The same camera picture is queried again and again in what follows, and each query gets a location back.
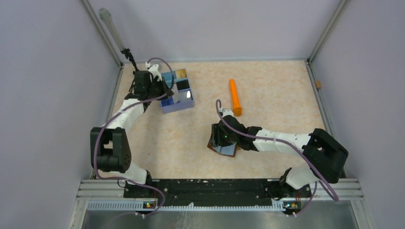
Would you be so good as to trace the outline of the silver card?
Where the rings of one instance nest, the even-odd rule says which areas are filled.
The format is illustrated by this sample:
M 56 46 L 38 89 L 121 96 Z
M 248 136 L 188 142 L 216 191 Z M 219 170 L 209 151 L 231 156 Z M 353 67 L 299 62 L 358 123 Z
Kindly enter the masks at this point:
M 191 90 L 184 90 L 184 91 L 180 91 L 178 94 L 178 101 L 180 103 L 185 103 L 185 102 L 189 102 L 192 101 L 192 93 Z

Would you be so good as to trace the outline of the brown leather card holder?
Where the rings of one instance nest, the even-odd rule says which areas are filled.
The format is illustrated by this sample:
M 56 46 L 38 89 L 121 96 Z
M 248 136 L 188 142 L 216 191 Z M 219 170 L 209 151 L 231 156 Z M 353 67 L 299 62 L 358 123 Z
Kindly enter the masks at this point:
M 238 146 L 233 144 L 226 135 L 211 135 L 207 147 L 219 155 L 228 157 L 235 157 L 238 150 Z

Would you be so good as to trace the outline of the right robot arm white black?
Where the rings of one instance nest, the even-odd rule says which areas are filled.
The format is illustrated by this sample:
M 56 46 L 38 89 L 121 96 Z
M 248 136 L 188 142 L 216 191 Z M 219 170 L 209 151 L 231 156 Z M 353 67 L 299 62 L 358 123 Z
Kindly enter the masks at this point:
M 233 146 L 300 157 L 304 164 L 287 169 L 280 178 L 281 193 L 292 197 L 305 185 L 320 183 L 334 201 L 339 201 L 331 185 L 338 183 L 349 153 L 323 129 L 315 128 L 309 134 L 286 134 L 259 126 L 246 127 L 228 114 L 212 125 L 208 145 L 213 149 Z

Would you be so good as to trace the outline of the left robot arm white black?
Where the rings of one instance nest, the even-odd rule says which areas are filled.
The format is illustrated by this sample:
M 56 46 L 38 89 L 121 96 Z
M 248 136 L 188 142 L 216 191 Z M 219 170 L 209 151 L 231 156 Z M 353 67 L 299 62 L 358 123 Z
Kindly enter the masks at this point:
M 90 132 L 91 165 L 96 177 L 100 172 L 109 173 L 110 179 L 122 179 L 135 183 L 135 191 L 141 197 L 153 192 L 148 171 L 132 162 L 128 134 L 136 120 L 147 110 L 152 101 L 173 95 L 157 66 L 135 71 L 134 80 L 119 110 L 102 127 Z

